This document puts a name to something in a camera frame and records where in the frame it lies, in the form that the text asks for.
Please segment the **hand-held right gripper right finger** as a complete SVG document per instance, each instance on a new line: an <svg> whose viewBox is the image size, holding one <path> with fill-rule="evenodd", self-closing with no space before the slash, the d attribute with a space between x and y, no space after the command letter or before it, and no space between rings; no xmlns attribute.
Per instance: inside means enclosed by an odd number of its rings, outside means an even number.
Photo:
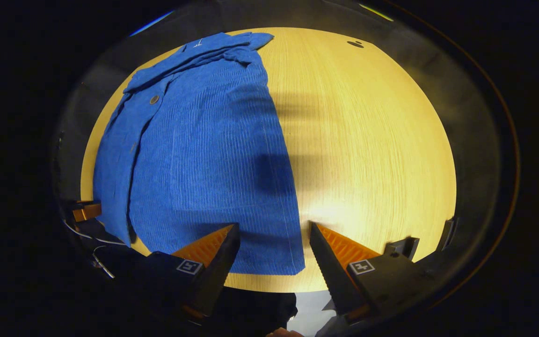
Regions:
<svg viewBox="0 0 539 337"><path fill-rule="evenodd" d="M412 261L415 237L388 242L376 252L312 222L309 239L335 311L348 323L396 315L421 301L434 282Z"/></svg>

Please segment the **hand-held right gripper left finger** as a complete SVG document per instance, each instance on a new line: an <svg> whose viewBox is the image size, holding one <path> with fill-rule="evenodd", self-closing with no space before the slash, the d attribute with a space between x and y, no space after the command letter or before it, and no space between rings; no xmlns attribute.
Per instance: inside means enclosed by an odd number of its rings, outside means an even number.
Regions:
<svg viewBox="0 0 539 337"><path fill-rule="evenodd" d="M241 245L237 223L172 254L152 252L132 269L132 294L153 312L202 323L212 315Z"/></svg>

